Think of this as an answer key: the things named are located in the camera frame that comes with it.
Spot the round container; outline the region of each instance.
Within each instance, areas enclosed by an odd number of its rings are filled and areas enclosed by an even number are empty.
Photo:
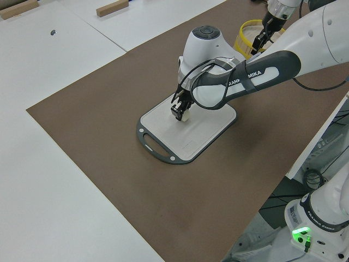
[[[237,36],[234,48],[243,54],[246,59],[249,59],[252,51],[252,44],[255,37],[263,30],[262,20],[249,20],[240,27],[239,35]],[[279,32],[275,32],[271,37],[271,40],[275,42],[284,33],[284,29]],[[259,52],[265,51],[272,43],[268,41],[263,48],[259,49]]]

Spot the brown mat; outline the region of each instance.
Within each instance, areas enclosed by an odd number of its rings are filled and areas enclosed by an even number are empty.
[[[238,121],[193,163],[152,157],[136,124],[175,91],[189,32],[211,24],[233,43],[244,21],[264,14],[264,4],[227,1],[28,109],[166,262],[220,261],[348,91],[288,81],[234,100]],[[346,72],[301,80],[323,87]]]

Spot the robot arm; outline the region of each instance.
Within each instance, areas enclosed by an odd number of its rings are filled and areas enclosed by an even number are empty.
[[[178,102],[186,109],[195,102],[215,110],[240,96],[348,62],[349,29],[345,26],[348,10],[348,0],[316,9],[292,24],[267,51],[248,61],[242,61],[233,48],[228,48],[213,27],[196,28],[199,34],[195,30],[190,33],[180,57],[180,85],[174,99],[179,98]],[[206,60],[207,63],[190,71]],[[186,94],[186,100],[179,93]]]

